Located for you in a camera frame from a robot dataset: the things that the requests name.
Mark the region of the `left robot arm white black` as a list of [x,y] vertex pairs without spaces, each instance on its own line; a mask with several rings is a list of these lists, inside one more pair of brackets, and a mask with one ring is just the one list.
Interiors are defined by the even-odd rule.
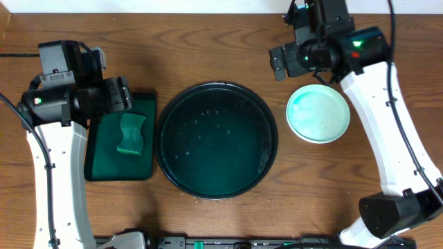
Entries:
[[17,105],[33,156],[37,225],[36,248],[96,248],[87,212],[84,161],[87,131],[119,113],[121,152],[143,146],[143,116],[131,113],[132,95],[124,77],[104,78],[105,54],[78,41],[39,45],[42,74]]

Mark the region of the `pale green plate front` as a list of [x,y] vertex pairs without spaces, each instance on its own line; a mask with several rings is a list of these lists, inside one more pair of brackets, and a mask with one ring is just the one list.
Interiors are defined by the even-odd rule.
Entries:
[[310,84],[296,90],[288,100],[286,119],[301,139],[325,144],[339,139],[350,123],[345,98],[331,87]]

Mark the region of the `green scrub sponge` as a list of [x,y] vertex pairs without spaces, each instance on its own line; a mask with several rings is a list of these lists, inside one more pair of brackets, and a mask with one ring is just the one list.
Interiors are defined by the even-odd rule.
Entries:
[[116,149],[122,154],[141,155],[144,145],[141,129],[146,117],[134,113],[124,113],[120,120],[123,138]]

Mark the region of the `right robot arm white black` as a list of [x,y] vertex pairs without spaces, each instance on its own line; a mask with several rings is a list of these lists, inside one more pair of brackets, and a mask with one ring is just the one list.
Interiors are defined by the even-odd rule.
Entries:
[[330,248],[409,247],[401,233],[442,214],[442,174],[401,94],[395,38],[377,27],[356,29],[344,1],[291,3],[283,18],[295,39],[270,50],[275,78],[330,71],[356,109],[379,170],[380,193],[359,201],[359,218]]

